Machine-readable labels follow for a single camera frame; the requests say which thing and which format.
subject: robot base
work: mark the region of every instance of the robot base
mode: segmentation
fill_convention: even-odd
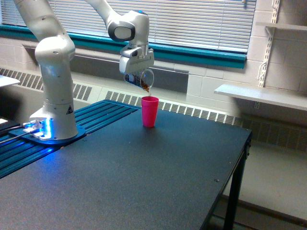
[[[85,128],[83,128],[80,125],[77,125],[77,130],[78,130],[78,134],[76,136],[69,138],[69,139],[64,139],[64,140],[40,140],[38,138],[33,137],[31,134],[20,137],[20,139],[25,139],[30,142],[34,142],[34,143],[41,144],[41,145],[62,147],[62,146],[67,146],[86,136]],[[13,136],[19,136],[21,134],[24,134],[24,131],[22,129],[17,129],[17,130],[13,130],[9,132],[9,134]]]

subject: clear plastic cup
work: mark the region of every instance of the clear plastic cup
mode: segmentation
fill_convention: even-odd
[[[126,74],[124,80],[149,92],[154,83],[154,74],[151,69],[144,69],[143,71]]]

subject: warning label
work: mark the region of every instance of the warning label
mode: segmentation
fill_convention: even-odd
[[[70,105],[69,108],[68,108],[68,110],[67,110],[66,115],[67,115],[67,114],[71,114],[71,113],[73,113],[73,110],[72,110],[71,105]]]

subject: heating vent cover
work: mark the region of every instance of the heating vent cover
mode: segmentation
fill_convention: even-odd
[[[21,87],[26,87],[26,88],[30,88],[34,90],[39,90],[39,91],[44,90],[43,79],[39,75],[19,72],[16,70],[3,69],[3,68],[0,68],[0,75],[19,80],[20,83],[18,83],[18,85]],[[92,89],[93,89],[93,86],[90,86],[88,84],[74,83],[73,84],[73,97],[74,99],[77,99],[77,100],[88,101],[91,95]]]
[[[105,99],[141,106],[142,96],[128,95],[125,92],[114,92],[107,89]],[[228,115],[215,110],[170,102],[159,101],[159,109],[195,116],[232,126],[248,128],[253,131],[253,139],[290,149],[307,151],[307,131],[296,127],[285,127],[278,123],[265,123]]]

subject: white shelf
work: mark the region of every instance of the white shelf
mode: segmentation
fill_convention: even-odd
[[[307,111],[307,95],[245,84],[223,84],[214,93]]]
[[[14,78],[8,78],[0,75],[0,87],[7,86],[7,85],[14,85],[18,84],[19,81]]]
[[[281,24],[281,23],[256,23],[256,25],[262,25],[270,28],[277,28],[281,30],[299,30],[307,31],[307,26],[302,25],[290,25],[290,24]]]

